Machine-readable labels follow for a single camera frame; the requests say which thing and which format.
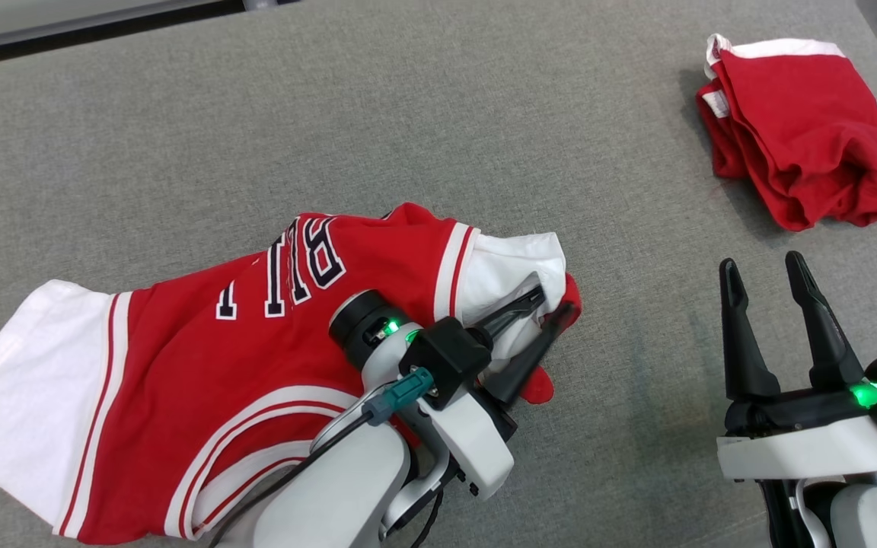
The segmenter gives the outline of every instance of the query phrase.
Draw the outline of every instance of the black cable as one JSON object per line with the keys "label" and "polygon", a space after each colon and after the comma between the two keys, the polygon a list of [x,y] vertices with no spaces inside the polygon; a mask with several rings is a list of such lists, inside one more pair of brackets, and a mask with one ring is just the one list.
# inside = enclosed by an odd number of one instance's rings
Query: black cable
{"label": "black cable", "polygon": [[241,507],[239,510],[236,510],[232,514],[229,514],[225,521],[223,521],[222,526],[218,529],[218,533],[216,533],[215,537],[212,538],[212,542],[210,542],[209,548],[215,548],[215,546],[217,546],[219,542],[222,541],[224,535],[226,533],[229,533],[229,530],[232,528],[232,526],[234,526],[234,524],[236,524],[236,521],[239,521],[239,518],[243,517],[243,514],[246,514],[246,512],[250,510],[250,508],[254,507],[259,502],[262,502],[262,500],[264,500],[269,495],[272,495],[274,492],[278,492],[278,490],[282,489],[283,486],[286,486],[286,483],[291,482],[293,478],[299,476],[301,472],[306,470],[307,467],[309,467],[318,458],[320,458],[321,455],[326,454],[326,452],[330,451],[335,444],[340,443],[341,440],[351,435],[351,433],[353,433],[356,429],[368,423],[368,420],[370,419],[372,419],[372,414],[370,412],[363,413],[360,417],[358,417],[357,420],[345,426],[344,430],[341,430],[340,432],[334,434],[333,437],[330,438],[330,440],[327,440],[326,444],[321,445],[319,448],[317,448],[316,451],[313,451],[312,454],[310,454],[310,457],[306,457],[303,462],[301,462],[301,464],[296,466],[296,468],[293,468],[288,473],[286,473],[285,476],[279,478],[277,482],[273,483],[271,486],[269,486],[269,488],[263,490],[263,492],[255,496],[253,500],[250,500],[249,502],[244,504],[243,507]]}
{"label": "black cable", "polygon": [[443,490],[439,490],[438,495],[435,496],[435,502],[432,503],[432,513],[429,513],[429,519],[425,521],[425,527],[422,527],[422,533],[418,534],[418,538],[411,543],[410,548],[418,548],[422,545],[422,542],[425,542],[425,539],[428,538],[429,531],[432,530],[432,526],[435,524],[435,518],[439,516],[439,506],[442,506],[443,493],[445,493]]}

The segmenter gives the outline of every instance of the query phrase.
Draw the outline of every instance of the folded red shirt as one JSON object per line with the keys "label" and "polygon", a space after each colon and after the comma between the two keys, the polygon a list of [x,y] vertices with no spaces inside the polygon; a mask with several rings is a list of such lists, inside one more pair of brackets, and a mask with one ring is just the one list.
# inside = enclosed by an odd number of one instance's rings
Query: folded red shirt
{"label": "folded red shirt", "polygon": [[746,178],[777,224],[877,221],[877,103],[838,46],[713,34],[696,103],[717,176]]}

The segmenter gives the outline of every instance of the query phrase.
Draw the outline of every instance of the white stripe trim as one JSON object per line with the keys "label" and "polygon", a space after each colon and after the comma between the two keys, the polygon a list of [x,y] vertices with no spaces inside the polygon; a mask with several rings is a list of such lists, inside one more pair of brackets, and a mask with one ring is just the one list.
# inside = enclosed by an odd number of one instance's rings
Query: white stripe trim
{"label": "white stripe trim", "polygon": [[[212,465],[215,463],[215,459],[222,454],[226,445],[239,434],[244,432],[244,430],[247,430],[247,428],[250,428],[258,422],[271,419],[274,416],[283,416],[283,414],[331,413],[330,416],[336,416],[340,413],[340,410],[349,408],[349,406],[356,401],[358,401],[358,399],[354,396],[332,388],[324,388],[323,386],[289,386],[287,388],[281,388],[274,392],[270,392],[251,403],[246,409],[241,410],[236,416],[233,416],[232,419],[229,419],[223,424],[222,427],[219,427],[215,431],[215,434],[212,434],[212,437],[210,437],[202,446],[202,450],[199,451],[195,456],[195,459],[192,460],[191,465],[188,466],[188,470],[185,471],[185,475],[182,476],[181,481],[178,483],[178,487],[174,490],[174,495],[171,496],[171,503],[167,507],[167,514],[164,515],[164,534],[169,537],[194,537],[194,534],[192,533],[192,514],[198,499],[199,490],[202,488],[206,476],[212,471]],[[288,408],[272,410],[270,413],[262,413],[260,416],[255,417],[255,419],[247,421],[246,424],[243,424],[233,432],[229,433],[229,435],[226,435],[226,433],[236,427],[236,425],[246,421],[254,414],[262,412],[265,408],[281,405],[281,403],[292,402],[326,403],[328,406],[335,406],[335,408],[339,408],[340,410],[337,410],[336,413],[332,413],[330,409],[314,408],[314,406],[288,406]],[[185,499],[189,486],[192,488],[191,492],[192,495],[195,496],[196,501],[188,502],[187,506],[185,506]],[[182,517],[181,509],[183,507],[185,508],[185,531],[181,531],[180,528],[178,528],[178,521],[180,521],[180,518]]]}
{"label": "white stripe trim", "polygon": [[452,281],[455,279],[455,264],[459,261],[459,252],[462,250],[463,239],[469,225],[456,222],[445,244],[445,252],[442,253],[442,262],[438,265],[438,276],[435,277],[435,320],[441,320],[449,315],[449,304],[452,296]]}
{"label": "white stripe trim", "polygon": [[716,65],[720,60],[720,51],[728,51],[742,59],[773,58],[774,56],[839,56],[843,58],[838,45],[832,42],[802,40],[799,38],[779,38],[752,44],[734,46],[721,34],[711,34],[706,41],[706,76],[713,80],[716,77]]}
{"label": "white stripe trim", "polygon": [[473,257],[473,250],[476,249],[476,240],[480,236],[480,229],[473,228],[472,232],[469,233],[469,240],[466,240],[463,245],[466,247],[465,252],[462,253],[462,264],[459,265],[459,271],[456,275],[459,277],[459,283],[456,285],[455,289],[455,316],[456,318],[462,320],[463,319],[463,302],[462,302],[462,287],[463,284],[466,283],[465,277],[463,277],[462,273],[466,272],[466,266],[470,263]]}
{"label": "white stripe trim", "polygon": [[723,91],[713,91],[703,95],[703,100],[710,105],[716,118],[726,118],[730,115],[730,101],[726,100],[726,94]]}
{"label": "white stripe trim", "polygon": [[[113,340],[109,341],[109,344],[113,348],[113,353],[110,360],[110,379],[107,382],[104,401],[100,402],[100,410],[97,411],[97,422],[94,423],[93,436],[87,443],[87,457],[84,460],[83,474],[80,475],[80,489],[77,489],[76,500],[73,500],[73,512],[70,514],[66,530],[63,531],[64,537],[79,537],[80,528],[83,527],[83,521],[87,517],[87,509],[90,506],[90,491],[94,485],[94,465],[97,463],[97,446],[100,445],[100,434],[104,432],[107,413],[110,412],[110,406],[117,398],[121,381],[124,381],[124,363],[126,356],[128,356],[128,309],[130,305],[131,292],[123,292],[118,296],[116,306],[111,310]],[[62,522],[63,519],[60,518],[56,523],[56,528],[61,527]]]}
{"label": "white stripe trim", "polygon": [[[313,413],[326,414],[326,416],[337,416],[337,414],[339,414],[331,412],[329,409],[314,410]],[[206,524],[205,520],[208,519],[209,515],[222,506],[222,503],[225,502],[228,497],[232,496],[233,493],[240,492],[240,490],[248,492],[248,490],[252,489],[253,486],[258,482],[261,482],[266,476],[269,476],[269,474],[259,476],[259,478],[255,479],[250,485],[246,486],[246,482],[252,476],[264,471],[275,462],[288,458],[304,458],[307,457],[308,454],[310,454],[309,441],[287,441],[285,444],[276,444],[271,448],[264,448],[264,450],[248,454],[246,457],[241,458],[239,462],[233,464],[226,470],[222,471],[219,475],[215,476],[212,481],[206,483],[206,485],[202,487],[201,492],[198,493],[197,499],[195,499],[195,510],[192,513],[192,523],[194,524],[194,527],[198,527],[200,524],[203,526],[202,530],[199,531],[199,535],[214,527],[215,524],[225,517],[232,507],[239,503],[239,500],[241,499],[241,496],[234,497],[224,508],[222,508],[221,511],[219,511],[219,513],[215,515],[215,519]],[[290,466],[293,464],[295,464],[295,462],[288,462],[285,465]],[[282,466],[283,465],[274,467],[273,470],[270,471],[270,474],[279,470]]]}

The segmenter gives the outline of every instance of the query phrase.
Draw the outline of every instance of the jersey number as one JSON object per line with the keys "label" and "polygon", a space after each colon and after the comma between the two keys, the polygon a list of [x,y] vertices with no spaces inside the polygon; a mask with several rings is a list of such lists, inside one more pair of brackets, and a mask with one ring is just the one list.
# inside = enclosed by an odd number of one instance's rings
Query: jersey number
{"label": "jersey number", "polygon": [[[306,221],[302,229],[303,249],[306,252],[307,270],[310,278],[321,290],[326,290],[347,272],[344,261],[340,259],[337,251],[333,248],[330,239],[330,223],[333,218],[311,218]],[[293,304],[299,304],[310,298],[310,288],[300,276],[299,261],[296,260],[296,246],[299,232],[299,218],[293,219],[292,225],[286,232],[279,234],[279,238],[266,250],[266,282],[268,295],[264,305],[263,315],[266,318],[281,318],[285,315],[285,301],[282,296],[282,268],[279,266],[279,257],[285,242],[289,240],[289,263],[290,279],[292,279],[292,291],[290,295]],[[218,295],[218,304],[215,306],[215,318],[219,320],[234,320],[238,315],[238,306],[234,301],[234,281],[224,288]]]}

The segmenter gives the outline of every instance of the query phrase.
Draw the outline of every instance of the red fabric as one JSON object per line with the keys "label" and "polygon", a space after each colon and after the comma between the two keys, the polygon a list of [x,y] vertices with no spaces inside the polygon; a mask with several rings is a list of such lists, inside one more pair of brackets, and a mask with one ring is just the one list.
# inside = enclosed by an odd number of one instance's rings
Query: red fabric
{"label": "red fabric", "polygon": [[[126,306],[123,379],[59,533],[70,535],[69,515],[83,497],[86,514],[74,534],[82,542],[193,538],[205,527],[192,521],[209,483],[228,486],[225,474],[258,451],[304,444],[253,479],[305,457],[309,441],[343,410],[324,391],[363,392],[361,375],[327,334],[340,303],[379,288],[412,320],[432,325],[436,288],[456,287],[469,230],[457,232],[453,219],[414,204],[384,219],[303,214],[268,250],[117,295]],[[441,266],[449,260],[455,267],[446,279]],[[580,306],[569,275],[564,299]],[[112,355],[123,343],[112,332],[108,344]],[[273,398],[300,388],[306,393]],[[540,370],[525,397],[550,396]],[[81,486],[86,479],[90,489]],[[206,502],[202,521],[222,515],[248,486]]]}
{"label": "red fabric", "polygon": [[[877,103],[849,59],[748,59],[718,43],[710,55],[717,78],[699,91],[697,104],[718,176],[748,175],[787,230],[811,228],[825,216],[857,226],[877,221]],[[723,91],[728,116],[706,104],[703,96],[713,91]]]}
{"label": "red fabric", "polygon": [[[569,273],[567,274],[567,290],[564,292],[563,299],[560,302],[571,302],[574,304],[574,315],[570,317],[570,321],[564,326],[564,330],[567,330],[567,327],[574,325],[574,322],[581,317],[582,306],[581,292],[578,291],[577,282],[574,281],[574,277]],[[553,398],[553,381],[550,380],[550,375],[540,365],[537,365],[536,370],[530,375],[529,381],[523,387],[521,397],[534,405],[549,402]]]}

